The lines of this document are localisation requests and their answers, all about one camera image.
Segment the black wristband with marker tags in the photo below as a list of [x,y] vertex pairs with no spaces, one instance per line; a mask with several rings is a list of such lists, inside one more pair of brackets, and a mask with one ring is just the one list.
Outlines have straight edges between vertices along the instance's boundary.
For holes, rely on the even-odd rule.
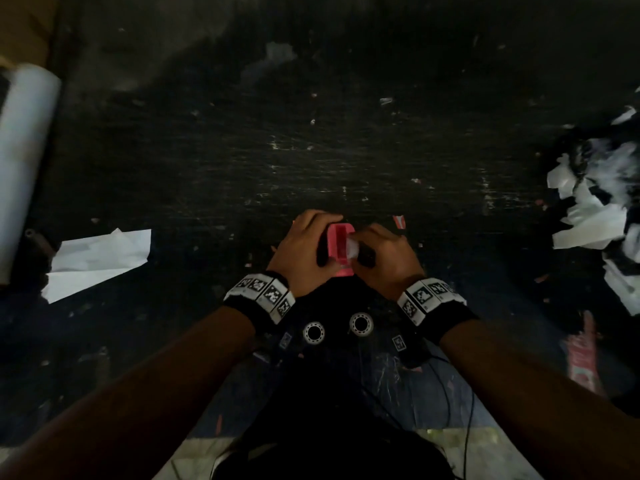
[[225,295],[223,305],[252,323],[257,335],[275,332],[296,299],[287,279],[274,271],[248,274]]
[[406,288],[397,300],[401,314],[418,334],[439,346],[457,325],[479,320],[467,301],[446,282],[423,278]]

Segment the pink plastic box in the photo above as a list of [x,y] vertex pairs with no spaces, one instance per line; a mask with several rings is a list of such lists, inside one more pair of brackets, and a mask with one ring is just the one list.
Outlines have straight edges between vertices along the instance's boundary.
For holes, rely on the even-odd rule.
[[350,223],[333,223],[327,228],[326,239],[328,257],[333,258],[344,265],[342,272],[338,274],[336,278],[354,276],[354,271],[351,267],[352,260],[348,261],[346,259],[346,238],[354,232],[355,229]]

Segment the person's right hand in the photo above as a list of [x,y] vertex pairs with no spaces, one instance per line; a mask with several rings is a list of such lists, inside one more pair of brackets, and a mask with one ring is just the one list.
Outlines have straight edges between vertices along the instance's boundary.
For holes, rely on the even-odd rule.
[[412,283],[426,277],[407,238],[400,235],[401,243],[387,251],[374,251],[375,265],[366,267],[357,259],[351,261],[354,274],[382,297],[396,302]]

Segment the person's right forearm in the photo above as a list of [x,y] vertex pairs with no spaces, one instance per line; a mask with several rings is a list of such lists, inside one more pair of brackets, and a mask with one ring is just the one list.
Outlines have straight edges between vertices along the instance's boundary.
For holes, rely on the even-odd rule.
[[545,480],[640,480],[640,419],[498,339],[480,320],[441,350]]

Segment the white paper sheet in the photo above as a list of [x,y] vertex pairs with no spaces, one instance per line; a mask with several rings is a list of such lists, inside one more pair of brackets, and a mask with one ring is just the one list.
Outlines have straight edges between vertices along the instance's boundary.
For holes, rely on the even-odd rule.
[[42,297],[49,304],[147,263],[152,230],[63,241],[51,261]]

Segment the person's left forearm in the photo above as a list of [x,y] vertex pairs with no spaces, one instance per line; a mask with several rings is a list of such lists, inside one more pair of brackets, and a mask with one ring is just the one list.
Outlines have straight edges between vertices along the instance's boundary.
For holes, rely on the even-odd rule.
[[254,336],[245,315],[220,307],[57,416],[0,464],[0,480],[150,480],[251,353]]

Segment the white paper roll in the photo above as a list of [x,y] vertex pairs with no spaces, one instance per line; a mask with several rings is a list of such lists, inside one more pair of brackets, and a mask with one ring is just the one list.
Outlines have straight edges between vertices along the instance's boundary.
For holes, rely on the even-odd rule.
[[0,108],[0,287],[10,283],[60,90],[60,78],[34,64],[10,74]]

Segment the brown cardboard piece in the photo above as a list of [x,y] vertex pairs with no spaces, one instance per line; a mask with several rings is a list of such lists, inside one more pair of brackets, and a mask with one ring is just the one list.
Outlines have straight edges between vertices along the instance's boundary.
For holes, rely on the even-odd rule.
[[45,68],[60,0],[0,0],[0,70]]

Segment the small dark tube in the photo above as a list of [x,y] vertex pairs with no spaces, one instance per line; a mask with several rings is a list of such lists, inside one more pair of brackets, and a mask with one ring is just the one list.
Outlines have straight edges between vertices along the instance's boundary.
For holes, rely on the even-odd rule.
[[32,242],[49,261],[51,261],[56,256],[57,250],[55,249],[55,247],[53,247],[53,245],[43,234],[36,231],[35,229],[25,229],[24,237]]

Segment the pile of white paper scraps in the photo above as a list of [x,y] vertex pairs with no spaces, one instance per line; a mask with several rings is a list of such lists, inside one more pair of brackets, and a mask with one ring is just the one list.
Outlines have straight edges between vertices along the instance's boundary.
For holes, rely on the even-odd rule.
[[601,251],[604,281],[632,316],[640,315],[640,86],[635,95],[615,116],[564,126],[547,172],[547,187],[573,202],[554,249]]

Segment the person's left hand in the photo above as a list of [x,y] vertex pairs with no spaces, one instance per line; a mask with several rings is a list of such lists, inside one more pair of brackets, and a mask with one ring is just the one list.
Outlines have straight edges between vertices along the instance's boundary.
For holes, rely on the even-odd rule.
[[316,290],[327,280],[316,275],[317,249],[325,229],[343,219],[341,214],[308,209],[292,222],[285,238],[278,245],[267,266],[268,271],[283,275],[295,299]]

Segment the person's black clothing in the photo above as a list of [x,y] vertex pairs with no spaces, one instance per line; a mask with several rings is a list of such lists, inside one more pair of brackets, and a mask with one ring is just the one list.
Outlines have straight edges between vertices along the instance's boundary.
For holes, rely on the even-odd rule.
[[299,363],[209,480],[456,480],[436,444],[373,405],[345,373]]

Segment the pink printed packet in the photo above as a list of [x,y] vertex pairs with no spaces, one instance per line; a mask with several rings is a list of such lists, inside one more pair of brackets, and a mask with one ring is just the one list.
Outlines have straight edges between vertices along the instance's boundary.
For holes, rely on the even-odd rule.
[[564,341],[567,357],[567,375],[581,387],[601,397],[606,393],[597,370],[596,322],[593,314],[582,312],[582,330],[570,334]]

